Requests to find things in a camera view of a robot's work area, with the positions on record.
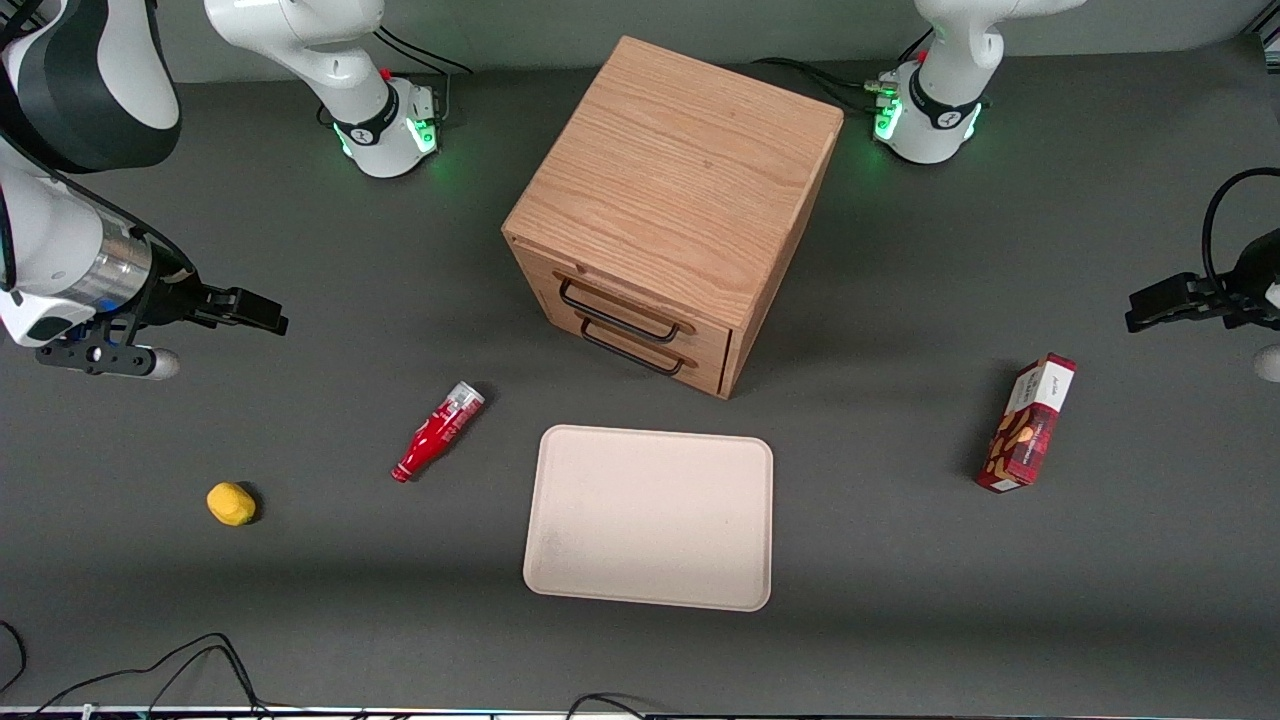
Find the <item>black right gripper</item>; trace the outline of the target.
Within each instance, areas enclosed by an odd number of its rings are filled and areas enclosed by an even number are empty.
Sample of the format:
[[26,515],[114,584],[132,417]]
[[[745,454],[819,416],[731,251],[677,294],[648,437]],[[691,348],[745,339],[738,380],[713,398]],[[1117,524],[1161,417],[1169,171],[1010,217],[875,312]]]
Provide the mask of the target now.
[[148,279],[136,300],[138,328],[177,322],[212,328],[212,320],[198,316],[206,304],[220,325],[241,325],[280,337],[285,336],[289,325],[282,305],[262,305],[264,297],[243,288],[206,286],[198,273],[187,272],[168,250],[152,251]]

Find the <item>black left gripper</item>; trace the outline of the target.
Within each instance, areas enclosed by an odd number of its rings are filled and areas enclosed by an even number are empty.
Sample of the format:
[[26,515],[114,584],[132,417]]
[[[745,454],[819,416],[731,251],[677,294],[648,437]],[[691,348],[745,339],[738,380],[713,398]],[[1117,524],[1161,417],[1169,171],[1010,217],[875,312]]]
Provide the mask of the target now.
[[[1279,328],[1279,228],[1251,241],[1230,272],[1231,296],[1249,322],[1268,329]],[[1226,286],[1212,278],[1183,272],[1160,284],[1129,296],[1125,313],[1129,333],[1139,333],[1171,322],[1201,322],[1226,316],[1230,310],[1221,300]]]

